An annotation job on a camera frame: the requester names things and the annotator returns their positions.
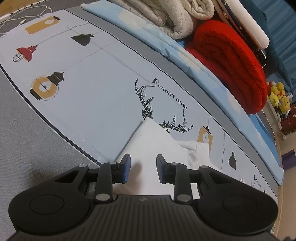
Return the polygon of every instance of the wooden floor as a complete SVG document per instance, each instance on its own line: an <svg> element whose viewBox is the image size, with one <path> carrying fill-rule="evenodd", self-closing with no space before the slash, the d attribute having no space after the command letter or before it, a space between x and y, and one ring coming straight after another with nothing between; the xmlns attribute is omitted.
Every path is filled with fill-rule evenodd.
<svg viewBox="0 0 296 241"><path fill-rule="evenodd" d="M37 1L38 0L4 0L0 4L0 16L3 16L7 13L12 13L15 10L18 10Z"/></svg>

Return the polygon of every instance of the purple object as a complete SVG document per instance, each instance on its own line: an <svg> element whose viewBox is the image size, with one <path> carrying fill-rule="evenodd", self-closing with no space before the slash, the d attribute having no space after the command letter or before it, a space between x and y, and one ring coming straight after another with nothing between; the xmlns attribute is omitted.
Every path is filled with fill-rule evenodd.
<svg viewBox="0 0 296 241"><path fill-rule="evenodd" d="M282 155L283 169L288 170L296 166L296 155L295 151L289 151L286 154Z"/></svg>

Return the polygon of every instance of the red blanket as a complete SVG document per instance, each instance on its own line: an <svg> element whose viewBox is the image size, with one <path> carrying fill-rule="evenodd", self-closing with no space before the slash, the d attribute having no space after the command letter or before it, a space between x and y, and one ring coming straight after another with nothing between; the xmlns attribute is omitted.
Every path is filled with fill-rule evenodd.
<svg viewBox="0 0 296 241"><path fill-rule="evenodd" d="M186 50L228 88L248 114L258 113L267 99L266 78L254 53L227 24L206 21Z"/></svg>

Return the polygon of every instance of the gray border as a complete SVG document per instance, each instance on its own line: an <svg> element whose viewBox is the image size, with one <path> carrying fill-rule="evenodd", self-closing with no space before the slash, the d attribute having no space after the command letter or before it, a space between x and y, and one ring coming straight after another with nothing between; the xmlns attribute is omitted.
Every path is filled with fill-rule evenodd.
<svg viewBox="0 0 296 241"><path fill-rule="evenodd" d="M228 119L223 111L214 103L214 101L196 84L188 75L186 75L174 63L164 58L160 53L156 52L148 45L144 44L129 33L120 29L119 27L93 15L80 7L73 7L67 9L74 15L89 21L93 25L98 26L104 31L110 33L112 36L120 40L128 47L135 50L147 60L153 62L159 69L172 77L182 88L191 94L209 113L210 115L223 127L223 129L235 139L236 144L246 153L246 155L257 166L264 179L269 184L272 191L278 196L278 184L271 175L270 171L259 157L256 150L246 140L246 138L239 132L234 124Z"/></svg>

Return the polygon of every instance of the antler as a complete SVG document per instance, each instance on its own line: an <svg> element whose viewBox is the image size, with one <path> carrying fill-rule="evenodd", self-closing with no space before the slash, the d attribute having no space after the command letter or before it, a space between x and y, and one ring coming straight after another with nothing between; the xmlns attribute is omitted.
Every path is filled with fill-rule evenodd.
<svg viewBox="0 0 296 241"><path fill-rule="evenodd" d="M146 96L146 95L144 95L144 91L145 91L146 87L155 87L155 85L144 85L140 89L138 89L138 79L136 80L135 90L136 90L138 97L140 98L140 101L141 101L143 107L144 107L144 110L142 110L142 117L144 119L146 117L153 119L153 117L152 117L153 110L151 110L150 102L153 100L154 97L149 98L147 101L144 100L144 98ZM193 125L186 129L187 121L185 119L184 109L183 109L183 118L184 118L184 121L183 121L182 125L179 124L178 126L175 126L176 115L174 115L172 122L169 122L169 121L165 122L165 120L164 120L163 123L160 124L160 126L162 128L164 128L168 133L170 133L169 129L172 129L172 130L175 130L178 132L182 132L182 133L190 131L193 128Z"/></svg>

